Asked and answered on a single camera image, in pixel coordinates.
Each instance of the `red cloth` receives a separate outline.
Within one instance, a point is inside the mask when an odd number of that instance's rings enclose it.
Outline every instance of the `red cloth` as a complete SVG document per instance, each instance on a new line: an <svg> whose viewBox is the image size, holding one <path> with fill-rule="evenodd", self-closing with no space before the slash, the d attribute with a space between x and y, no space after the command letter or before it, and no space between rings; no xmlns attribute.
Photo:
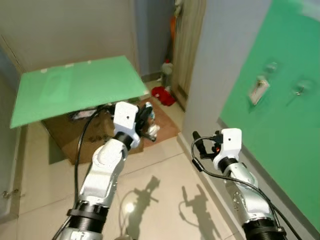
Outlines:
<svg viewBox="0 0 320 240"><path fill-rule="evenodd" d="M163 105L171 106L176 100L163 86L156 86L151 90L152 96L157 98Z"/></svg>

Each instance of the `hallway floor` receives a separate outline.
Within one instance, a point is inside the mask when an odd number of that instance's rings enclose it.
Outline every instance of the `hallway floor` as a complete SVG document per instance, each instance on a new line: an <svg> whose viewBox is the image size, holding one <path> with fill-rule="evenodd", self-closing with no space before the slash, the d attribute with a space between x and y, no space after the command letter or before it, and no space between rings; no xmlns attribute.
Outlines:
<svg viewBox="0 0 320 240"><path fill-rule="evenodd" d="M163 110L181 129L184 113L177 103ZM0 240L49 240L66 219L74 198L74 168L68 160L49 165L49 140L40 123L28 126L19 218L0 225ZM79 166L80 183L88 165ZM132 205L134 210L128 213ZM126 160L103 239L113 240L125 233L139 240L238 239L176 137Z"/></svg>

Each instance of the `robotic arm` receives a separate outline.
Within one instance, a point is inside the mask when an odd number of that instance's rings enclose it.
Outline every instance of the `robotic arm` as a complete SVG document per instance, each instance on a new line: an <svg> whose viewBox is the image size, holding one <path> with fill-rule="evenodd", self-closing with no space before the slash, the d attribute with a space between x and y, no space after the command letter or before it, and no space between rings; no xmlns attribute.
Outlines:
<svg viewBox="0 0 320 240"><path fill-rule="evenodd" d="M128 152L139 145L140 137L156 140L160 128L155 125L154 119L153 107L148 102L141 109L127 102L115 105L115 136L94 152L92 166L79 193L77 208L67 213L69 224L62 231L61 240L103 239L102 230Z"/></svg>
<svg viewBox="0 0 320 240"><path fill-rule="evenodd" d="M212 159L216 170L222 172L225 177L233 178L248 183L258 188L258 181L247 167L239 162L239 152L242 146L242 131L237 128L217 131L211 137L215 142L213 153L207 154L205 146L197 132L193 133L195 145L202 159ZM203 167L193 159L198 170ZM270 203L255 189L242 183L225 180L225 187L229 193L233 208L236 212L247 240L285 240L286 233L282 227L278 227L275 214Z"/></svg>

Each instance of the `cardboard box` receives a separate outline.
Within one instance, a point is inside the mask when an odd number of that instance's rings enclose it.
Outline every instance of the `cardboard box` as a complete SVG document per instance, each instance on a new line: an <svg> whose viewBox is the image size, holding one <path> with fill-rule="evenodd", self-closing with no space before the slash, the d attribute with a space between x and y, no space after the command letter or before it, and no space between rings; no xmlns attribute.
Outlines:
<svg viewBox="0 0 320 240"><path fill-rule="evenodd" d="M42 121L52 138L73 165L76 162L79 137L87 120L85 118L72 121L68 114L64 114ZM108 113L101 112L95 117L85 132L79 162L91 162L95 150L102 146L106 140L114 136L114 129L113 121ZM140 153L143 149L144 143L141 140L140 145L130 150L129 154Z"/></svg>

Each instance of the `green board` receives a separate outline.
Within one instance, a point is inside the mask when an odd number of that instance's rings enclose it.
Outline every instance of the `green board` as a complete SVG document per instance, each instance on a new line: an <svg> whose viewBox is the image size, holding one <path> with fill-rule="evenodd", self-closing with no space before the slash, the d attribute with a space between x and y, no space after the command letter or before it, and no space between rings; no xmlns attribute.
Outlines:
<svg viewBox="0 0 320 240"><path fill-rule="evenodd" d="M244 145L320 231L320 22L309 10L272 2L220 117L242 129ZM270 88L253 106L249 93L271 62Z"/></svg>
<svg viewBox="0 0 320 240"><path fill-rule="evenodd" d="M148 93L124 56L27 72L21 77L11 128Z"/></svg>

